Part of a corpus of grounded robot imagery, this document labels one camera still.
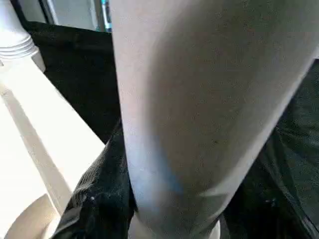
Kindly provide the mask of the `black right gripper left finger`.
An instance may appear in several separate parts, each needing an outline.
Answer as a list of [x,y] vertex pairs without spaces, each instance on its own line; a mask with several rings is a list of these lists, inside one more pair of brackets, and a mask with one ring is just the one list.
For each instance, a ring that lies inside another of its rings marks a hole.
[[119,122],[78,182],[52,238],[126,239],[135,207]]

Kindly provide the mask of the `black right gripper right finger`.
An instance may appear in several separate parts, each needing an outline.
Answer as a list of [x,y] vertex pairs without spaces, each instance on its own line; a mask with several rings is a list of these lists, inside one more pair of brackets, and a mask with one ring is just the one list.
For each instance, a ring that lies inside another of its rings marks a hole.
[[258,158],[220,217],[224,239],[317,239],[319,231]]

